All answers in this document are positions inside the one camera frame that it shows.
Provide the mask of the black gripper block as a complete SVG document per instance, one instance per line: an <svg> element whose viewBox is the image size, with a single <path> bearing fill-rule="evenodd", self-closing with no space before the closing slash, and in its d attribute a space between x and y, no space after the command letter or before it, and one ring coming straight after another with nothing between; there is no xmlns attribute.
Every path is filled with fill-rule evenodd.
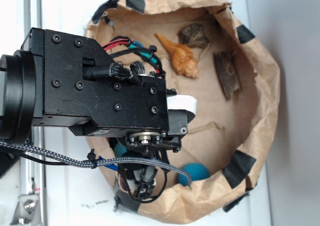
<svg viewBox="0 0 320 226"><path fill-rule="evenodd" d="M170 109L163 79L139 76L94 39L33 28L22 76L35 83L32 125L68 127L77 136L182 137L184 109Z"/></svg>

